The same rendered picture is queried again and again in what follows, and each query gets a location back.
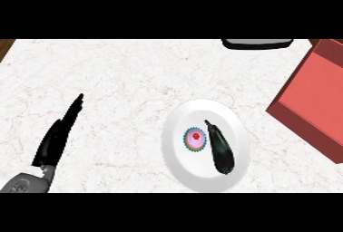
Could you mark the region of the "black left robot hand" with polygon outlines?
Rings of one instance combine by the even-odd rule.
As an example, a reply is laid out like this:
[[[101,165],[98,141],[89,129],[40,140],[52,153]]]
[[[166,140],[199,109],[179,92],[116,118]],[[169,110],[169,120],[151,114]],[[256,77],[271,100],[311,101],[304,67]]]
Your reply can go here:
[[[71,103],[64,118],[58,119],[51,126],[51,129],[37,148],[36,157],[33,160],[35,167],[40,167],[43,165],[58,165],[66,150],[69,133],[71,131],[79,113],[82,111],[82,104],[83,94],[79,95],[77,99]]]

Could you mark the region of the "pink frosted cupcake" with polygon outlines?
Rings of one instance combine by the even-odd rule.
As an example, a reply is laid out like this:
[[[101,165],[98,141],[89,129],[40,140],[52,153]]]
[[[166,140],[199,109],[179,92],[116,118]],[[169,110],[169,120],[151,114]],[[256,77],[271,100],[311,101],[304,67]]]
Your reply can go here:
[[[199,127],[191,127],[184,133],[184,145],[191,152],[200,152],[208,146],[208,134]]]

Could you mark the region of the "white oval plate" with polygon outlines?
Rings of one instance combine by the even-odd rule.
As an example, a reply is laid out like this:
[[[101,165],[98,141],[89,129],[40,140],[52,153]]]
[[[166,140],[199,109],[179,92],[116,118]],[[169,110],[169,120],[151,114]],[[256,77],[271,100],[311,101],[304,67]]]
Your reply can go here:
[[[206,120],[219,127],[234,152],[236,167],[228,175],[215,168]],[[184,145],[184,133],[191,127],[208,134],[208,146],[200,152],[191,152]],[[163,129],[163,154],[172,174],[194,191],[222,192],[239,183],[250,165],[250,139],[240,118],[222,103],[191,100],[174,110]]]

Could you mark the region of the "red cardboard box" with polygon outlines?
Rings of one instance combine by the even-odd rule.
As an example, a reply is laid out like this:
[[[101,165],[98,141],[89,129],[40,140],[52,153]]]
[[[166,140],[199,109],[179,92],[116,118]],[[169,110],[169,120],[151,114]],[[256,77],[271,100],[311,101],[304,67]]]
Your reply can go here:
[[[343,163],[343,43],[310,49],[267,110],[336,163]]]

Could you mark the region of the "dark eggplant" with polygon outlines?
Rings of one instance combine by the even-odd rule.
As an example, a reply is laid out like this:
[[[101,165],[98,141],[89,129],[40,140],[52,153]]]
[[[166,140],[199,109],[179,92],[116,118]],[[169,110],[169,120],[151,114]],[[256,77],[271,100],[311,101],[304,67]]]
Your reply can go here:
[[[219,127],[206,120],[212,156],[216,170],[228,175],[236,167],[234,152]]]

